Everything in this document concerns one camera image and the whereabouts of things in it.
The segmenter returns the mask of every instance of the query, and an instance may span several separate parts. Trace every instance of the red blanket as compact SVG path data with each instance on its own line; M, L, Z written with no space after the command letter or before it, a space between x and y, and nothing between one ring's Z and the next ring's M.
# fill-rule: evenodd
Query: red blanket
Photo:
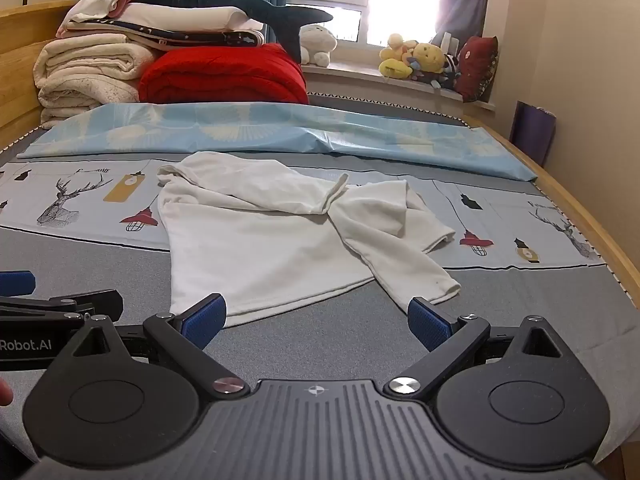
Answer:
M140 79L140 101L269 101L309 104L305 78L277 43L172 50Z

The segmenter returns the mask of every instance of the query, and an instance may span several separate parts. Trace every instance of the blue gripper pad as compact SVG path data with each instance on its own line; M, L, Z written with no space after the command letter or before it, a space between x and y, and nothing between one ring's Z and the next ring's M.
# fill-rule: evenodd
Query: blue gripper pad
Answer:
M220 332L226 321L225 299L211 294L176 317L178 330L199 349L207 346Z
M36 289L36 277L28 270L0 272L0 296L26 296Z
M428 301L413 298L407 310L409 330L429 352L435 350L455 332L454 324L431 310L430 306L432 305Z

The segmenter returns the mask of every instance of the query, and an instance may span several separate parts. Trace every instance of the gray bedsheet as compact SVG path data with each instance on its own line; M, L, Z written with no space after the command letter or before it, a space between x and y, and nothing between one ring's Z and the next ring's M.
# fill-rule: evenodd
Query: gray bedsheet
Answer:
M290 166L375 170L540 194L530 183L352 156L240 155L277 158ZM3 267L31 269L35 273L35 297L114 287L125 300L126 309L120 320L123 324L142 322L169 305L170 255L165 251L79 242L4 228L0 228L0 248ZM474 312L502 325L518 325L526 315L540 314L577 353L611 408L612 423L600 458L638 426L640 313L606 266L450 273L462 284L462 293L442 305L450 313ZM409 332L404 313L375 282L293 312L224 330L206 352L251 384L260 378L373 378L383 384L426 354ZM0 428L31 456L34 453L22 428L20 409L40 374L2 374L14 386L16 401L0 411Z

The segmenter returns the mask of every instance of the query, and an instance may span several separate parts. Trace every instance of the red pillow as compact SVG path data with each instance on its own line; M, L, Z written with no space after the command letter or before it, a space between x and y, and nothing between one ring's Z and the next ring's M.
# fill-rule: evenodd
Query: red pillow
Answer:
M277 43L172 50L143 74L140 101L155 104L268 101L309 104L305 78Z
M498 38L469 38L460 51L460 77L454 86L465 103L478 101L498 66Z

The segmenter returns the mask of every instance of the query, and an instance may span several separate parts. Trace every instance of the plush tail fin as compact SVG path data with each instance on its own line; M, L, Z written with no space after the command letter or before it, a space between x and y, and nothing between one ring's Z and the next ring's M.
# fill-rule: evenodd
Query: plush tail fin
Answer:
M293 61L300 63L300 27L311 23L330 22L328 12L311 7L274 7L274 19L268 25Z

